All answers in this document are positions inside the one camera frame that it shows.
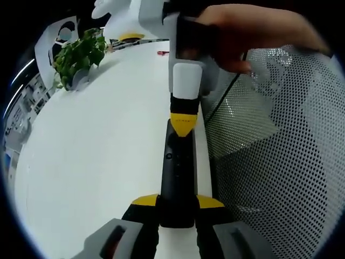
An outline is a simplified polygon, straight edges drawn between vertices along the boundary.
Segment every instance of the white table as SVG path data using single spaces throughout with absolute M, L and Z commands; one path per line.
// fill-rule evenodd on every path
M 168 42 L 106 55 L 89 86 L 59 90 L 21 151 L 15 202 L 47 258 L 68 259 L 139 196 L 159 193 L 170 94 Z M 211 196 L 201 111 L 195 128 L 198 192 Z M 195 229 L 160 228 L 156 258 L 199 258 Z

